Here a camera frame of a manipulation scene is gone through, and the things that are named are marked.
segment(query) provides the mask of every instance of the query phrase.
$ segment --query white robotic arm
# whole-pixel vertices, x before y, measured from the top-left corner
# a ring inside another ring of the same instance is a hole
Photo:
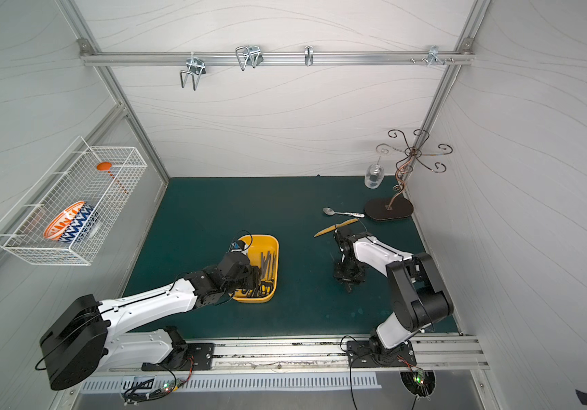
[[[387,277],[393,313],[371,338],[377,352],[396,349],[416,332],[453,313],[453,301],[427,253],[397,250],[367,232],[353,234],[348,226],[335,230],[334,237],[342,252],[334,277],[347,291],[364,281],[366,265]]]
[[[391,288],[393,313],[373,333],[374,352],[391,353],[417,331],[452,313],[453,303],[428,254],[397,250],[367,232],[353,234],[347,226],[338,228],[334,237],[342,252],[334,276],[348,291],[364,281],[366,265],[385,275]],[[65,389],[95,370],[127,364],[182,366],[189,353],[176,329],[129,331],[161,317],[216,304],[235,289],[255,288],[259,268],[250,265],[245,243],[239,243],[218,265],[157,289],[100,302],[93,295],[75,300],[40,339],[50,387]]]
[[[50,387],[74,386],[95,370],[148,363],[176,369],[187,360],[187,344],[176,329],[132,332],[161,317],[216,304],[236,289],[254,289],[260,270],[250,265],[245,243],[214,266],[174,283],[120,299],[76,299],[41,337]]]

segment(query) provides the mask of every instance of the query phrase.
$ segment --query green tabletop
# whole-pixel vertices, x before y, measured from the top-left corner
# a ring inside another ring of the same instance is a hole
[[[362,212],[364,203],[392,194],[393,177],[377,190],[361,176],[278,178],[172,178],[150,228],[125,295],[173,282],[177,274],[217,264],[239,230],[280,242],[278,287],[269,302],[230,301],[156,320],[138,328],[174,325],[185,339],[302,334],[369,333],[391,313],[387,278],[372,268],[347,293],[333,277],[339,250],[332,234],[314,234],[350,217],[329,217],[323,207]],[[411,218],[363,219],[369,232],[399,250],[423,252]],[[351,225],[362,232],[361,224]],[[452,318],[435,325],[455,332]]]

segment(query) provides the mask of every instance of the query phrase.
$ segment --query yellow tray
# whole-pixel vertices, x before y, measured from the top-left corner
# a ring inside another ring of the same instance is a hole
[[[252,235],[253,243],[250,244],[250,235],[241,236],[241,241],[250,244],[248,248],[248,258],[250,259],[250,265],[261,267],[260,254],[266,255],[267,252],[271,251],[272,263],[273,263],[273,291],[263,298],[247,298],[246,294],[241,289],[237,289],[234,294],[234,299],[241,303],[264,303],[268,302],[275,294],[275,288],[278,285],[278,261],[280,259],[280,243],[275,237],[271,235]]]

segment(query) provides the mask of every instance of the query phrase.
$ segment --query white wire basket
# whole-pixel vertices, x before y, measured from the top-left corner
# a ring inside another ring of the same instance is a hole
[[[98,170],[102,162],[111,168]],[[146,168],[134,147],[89,146],[78,137],[0,220],[0,247],[32,265],[91,265]],[[47,239],[55,217],[82,201],[90,214],[78,232]]]

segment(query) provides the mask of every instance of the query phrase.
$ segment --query black mounting plate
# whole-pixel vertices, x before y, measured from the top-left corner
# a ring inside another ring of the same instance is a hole
[[[394,200],[391,209],[387,209],[389,201],[391,198],[376,198],[367,201],[364,204],[364,213],[367,217],[377,221],[403,219],[412,215],[414,206],[402,195]]]
[[[211,369],[211,360],[214,358],[214,343],[189,343],[186,356],[193,356],[193,370]],[[189,360],[185,360],[182,367],[171,370],[189,370]],[[142,371],[163,371],[164,368],[151,363],[144,363]]]
[[[355,342],[349,340],[346,344],[346,350],[352,352],[353,355],[348,356],[349,365],[355,367],[407,367],[404,361],[399,360],[398,356],[403,357],[410,365],[416,365],[416,357],[414,356],[414,349],[412,342],[401,344],[388,354],[375,354],[371,351],[368,344],[364,342]]]

